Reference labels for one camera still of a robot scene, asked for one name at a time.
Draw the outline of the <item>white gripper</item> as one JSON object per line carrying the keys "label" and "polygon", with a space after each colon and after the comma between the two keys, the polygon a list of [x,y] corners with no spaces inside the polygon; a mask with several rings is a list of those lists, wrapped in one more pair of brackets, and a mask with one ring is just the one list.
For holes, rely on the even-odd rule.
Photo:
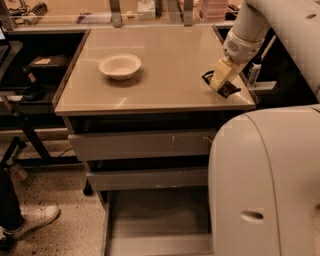
{"label": "white gripper", "polygon": [[258,42],[243,40],[230,30],[223,43],[223,52],[228,59],[220,59],[217,62],[209,86],[218,92],[226,82],[231,82],[242,71],[243,66],[240,64],[254,58],[263,43],[264,40]]}

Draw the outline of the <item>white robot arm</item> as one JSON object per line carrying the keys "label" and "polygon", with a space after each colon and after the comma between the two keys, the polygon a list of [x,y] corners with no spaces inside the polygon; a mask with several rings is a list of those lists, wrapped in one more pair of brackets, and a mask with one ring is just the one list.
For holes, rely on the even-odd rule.
{"label": "white robot arm", "polygon": [[[269,29],[317,93],[315,0],[244,0],[224,42],[215,87],[253,58]],[[217,132],[209,158],[214,256],[315,256],[319,190],[318,105],[252,111],[229,120]]]}

